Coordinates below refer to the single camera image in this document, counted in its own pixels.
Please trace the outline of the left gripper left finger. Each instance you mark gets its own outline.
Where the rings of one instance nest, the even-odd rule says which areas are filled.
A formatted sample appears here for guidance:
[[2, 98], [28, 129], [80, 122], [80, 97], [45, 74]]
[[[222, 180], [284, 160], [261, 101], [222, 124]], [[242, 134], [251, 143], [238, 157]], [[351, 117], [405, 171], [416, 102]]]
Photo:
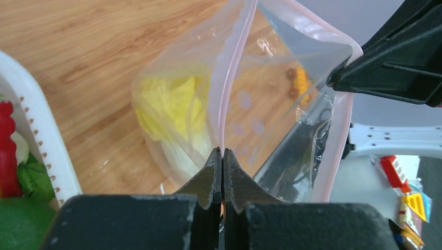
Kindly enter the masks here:
[[215, 249], [222, 154], [169, 195], [77, 195], [57, 213], [42, 249]]

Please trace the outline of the red chili pepper toy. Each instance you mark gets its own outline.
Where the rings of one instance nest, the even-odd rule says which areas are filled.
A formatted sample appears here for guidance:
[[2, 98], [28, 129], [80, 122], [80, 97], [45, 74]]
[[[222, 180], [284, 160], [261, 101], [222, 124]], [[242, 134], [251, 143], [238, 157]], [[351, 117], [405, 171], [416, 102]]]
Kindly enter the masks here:
[[11, 102], [1, 101], [1, 199], [23, 195], [17, 176], [17, 146], [11, 139], [16, 130], [13, 112]]

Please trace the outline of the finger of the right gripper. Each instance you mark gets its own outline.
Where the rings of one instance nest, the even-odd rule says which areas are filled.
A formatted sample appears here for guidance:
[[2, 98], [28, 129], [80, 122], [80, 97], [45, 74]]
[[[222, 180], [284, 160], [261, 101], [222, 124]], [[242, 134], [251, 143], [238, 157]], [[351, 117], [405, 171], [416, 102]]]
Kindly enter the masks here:
[[441, 106], [441, 1], [404, 1], [362, 50], [329, 75], [329, 87]]

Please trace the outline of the yellow napa cabbage toy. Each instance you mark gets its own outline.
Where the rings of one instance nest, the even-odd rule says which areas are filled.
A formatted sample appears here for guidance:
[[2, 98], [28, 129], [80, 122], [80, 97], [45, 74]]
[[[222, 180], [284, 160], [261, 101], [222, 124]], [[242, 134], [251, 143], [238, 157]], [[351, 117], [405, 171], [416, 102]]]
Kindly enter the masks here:
[[206, 124], [207, 93], [203, 76], [144, 77], [133, 93], [141, 128], [185, 181], [200, 171], [213, 148]]

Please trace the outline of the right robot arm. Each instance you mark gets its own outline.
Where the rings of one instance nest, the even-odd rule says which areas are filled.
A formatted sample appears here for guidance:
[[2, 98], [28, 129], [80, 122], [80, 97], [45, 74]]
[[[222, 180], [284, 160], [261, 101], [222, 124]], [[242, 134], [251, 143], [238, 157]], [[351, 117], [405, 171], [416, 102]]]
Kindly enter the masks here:
[[412, 126], [416, 105], [441, 109], [441, 1], [404, 1], [363, 45], [363, 55], [338, 66], [327, 79], [336, 91], [367, 94], [409, 103], [375, 104], [384, 120], [402, 125], [351, 123], [345, 156], [421, 155], [441, 158], [441, 126]]

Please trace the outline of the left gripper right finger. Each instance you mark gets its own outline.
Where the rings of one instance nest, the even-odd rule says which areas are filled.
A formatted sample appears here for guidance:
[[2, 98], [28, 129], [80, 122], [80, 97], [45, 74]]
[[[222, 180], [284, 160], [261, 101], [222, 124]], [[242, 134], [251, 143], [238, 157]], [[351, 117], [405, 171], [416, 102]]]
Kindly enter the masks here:
[[371, 205], [284, 203], [224, 152], [225, 249], [397, 249]]

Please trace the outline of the clear zip top bag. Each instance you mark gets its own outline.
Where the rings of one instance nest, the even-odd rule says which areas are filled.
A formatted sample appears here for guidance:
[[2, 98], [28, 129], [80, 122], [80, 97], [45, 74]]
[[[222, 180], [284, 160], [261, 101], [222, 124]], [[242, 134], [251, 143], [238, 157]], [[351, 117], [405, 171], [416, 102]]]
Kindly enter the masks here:
[[[203, 76], [213, 148], [231, 149], [242, 169], [289, 202], [327, 202], [349, 132], [353, 96], [326, 85], [342, 63], [363, 55], [349, 35], [297, 1], [228, 1], [179, 36], [135, 77]], [[302, 66], [308, 90], [289, 97], [286, 72]], [[156, 164], [170, 168], [143, 130]]]

